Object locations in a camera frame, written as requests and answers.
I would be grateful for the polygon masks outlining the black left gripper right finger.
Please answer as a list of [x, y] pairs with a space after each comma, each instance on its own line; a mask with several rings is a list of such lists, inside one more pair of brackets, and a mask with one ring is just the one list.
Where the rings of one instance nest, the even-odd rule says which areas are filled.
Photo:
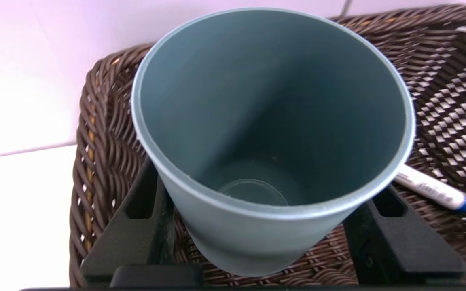
[[460, 255], [393, 186], [355, 210], [343, 223], [360, 285], [459, 285]]

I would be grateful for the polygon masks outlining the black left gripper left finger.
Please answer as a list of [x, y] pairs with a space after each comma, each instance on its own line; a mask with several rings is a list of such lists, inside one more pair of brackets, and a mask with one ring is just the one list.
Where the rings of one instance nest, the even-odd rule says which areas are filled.
[[174, 205], [156, 168], [146, 162], [131, 190], [85, 258], [89, 289], [199, 289], [202, 268], [178, 265]]

